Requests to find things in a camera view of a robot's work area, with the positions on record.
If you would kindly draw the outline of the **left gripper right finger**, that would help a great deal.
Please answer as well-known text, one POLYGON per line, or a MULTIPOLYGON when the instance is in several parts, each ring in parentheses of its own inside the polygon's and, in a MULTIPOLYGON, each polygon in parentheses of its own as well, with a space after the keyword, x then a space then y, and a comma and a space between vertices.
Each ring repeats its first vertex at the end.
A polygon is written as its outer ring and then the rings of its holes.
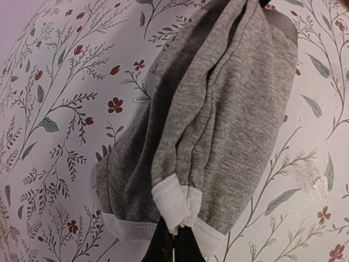
POLYGON ((176 235, 176 261, 205 262, 192 228, 190 227, 178 229, 178 234, 176 235))

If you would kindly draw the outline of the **grey boxer briefs white trim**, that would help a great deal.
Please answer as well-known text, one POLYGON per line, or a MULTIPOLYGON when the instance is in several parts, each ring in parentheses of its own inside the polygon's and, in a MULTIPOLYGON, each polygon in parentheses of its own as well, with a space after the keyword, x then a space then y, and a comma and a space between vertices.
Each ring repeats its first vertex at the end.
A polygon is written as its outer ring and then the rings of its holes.
POLYGON ((141 119, 95 166, 104 223, 122 241, 193 231, 212 257, 255 192, 298 60, 288 16, 211 1, 158 65, 141 119))

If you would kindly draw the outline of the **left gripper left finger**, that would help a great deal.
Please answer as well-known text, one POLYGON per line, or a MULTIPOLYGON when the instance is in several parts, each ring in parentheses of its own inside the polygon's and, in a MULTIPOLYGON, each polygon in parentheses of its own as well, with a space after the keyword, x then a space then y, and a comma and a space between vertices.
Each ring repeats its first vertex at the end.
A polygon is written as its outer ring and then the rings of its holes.
POLYGON ((141 262, 173 262, 173 236, 160 219, 141 262))

